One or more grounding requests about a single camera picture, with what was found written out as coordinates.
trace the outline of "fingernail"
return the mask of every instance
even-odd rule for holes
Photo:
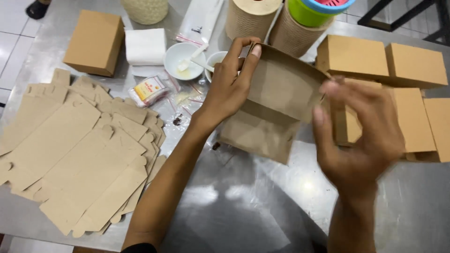
[[[256,45],[256,46],[253,47],[252,55],[254,55],[254,56],[258,57],[258,58],[261,56],[261,45]]]
[[[335,92],[339,87],[339,84],[332,80],[325,81],[322,86],[319,88],[319,92],[322,94],[331,94]]]
[[[313,109],[313,119],[316,125],[321,126],[324,123],[324,111],[320,105],[316,105]]]

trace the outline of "stainless steel table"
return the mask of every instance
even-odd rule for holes
[[[189,1],[169,0],[168,16],[153,26],[129,22],[118,0],[54,1],[40,28],[1,119],[12,121],[28,83],[50,82],[61,60],[80,9],[119,14],[135,29],[164,27],[169,46]],[[224,31],[227,2],[220,13],[207,56],[227,50]],[[397,42],[440,51],[450,70],[450,48],[442,45],[335,22],[329,34]],[[315,58],[316,43],[302,58]],[[74,75],[80,73],[71,69]],[[111,88],[113,96],[126,96],[135,84],[122,54],[114,79],[93,77]],[[447,88],[427,92],[429,97],[450,97]],[[162,154],[169,154],[179,135],[167,133]],[[205,146],[184,191],[163,252],[318,252],[326,235],[337,193],[316,162],[311,127],[303,126],[288,166],[222,146]],[[443,252],[450,248],[450,167],[448,164],[398,163],[379,182],[376,245],[380,252]],[[38,203],[0,187],[0,232],[14,236],[119,251],[131,215],[112,225],[102,236],[63,236],[38,209]]]

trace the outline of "kraft paper roll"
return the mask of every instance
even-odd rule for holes
[[[306,27],[295,21],[288,9],[286,0],[274,27],[269,35],[269,44],[293,57],[304,55],[322,33],[331,26],[336,16],[320,27]]]
[[[169,10],[167,0],[121,0],[120,3],[130,19],[143,25],[158,23]]]
[[[225,32],[230,39],[255,36],[264,41],[282,0],[229,0]]]

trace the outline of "white bowl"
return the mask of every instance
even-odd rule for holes
[[[227,51],[220,51],[220,52],[211,54],[211,56],[206,61],[206,64],[208,64],[211,67],[214,67],[214,65],[216,63],[221,63],[224,60],[227,53],[228,53]],[[205,69],[205,76],[209,82],[212,81],[211,72],[209,72],[209,70],[207,70],[207,69]]]
[[[164,56],[164,68],[171,76],[180,80],[191,80],[200,76],[204,68],[193,62],[189,63],[189,67],[186,70],[182,72],[178,70],[178,65],[181,61],[188,59],[197,49],[198,47],[196,45],[186,42],[177,43],[171,46]],[[201,52],[197,57],[203,61],[206,60],[206,56],[203,52]]]

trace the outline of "person's right hand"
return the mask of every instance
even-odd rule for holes
[[[322,171],[342,197],[350,197],[376,190],[380,175],[405,152],[405,140],[385,90],[339,82],[326,81],[320,91],[356,111],[362,136],[350,149],[340,150],[333,142],[330,117],[320,106],[313,110],[313,129]]]

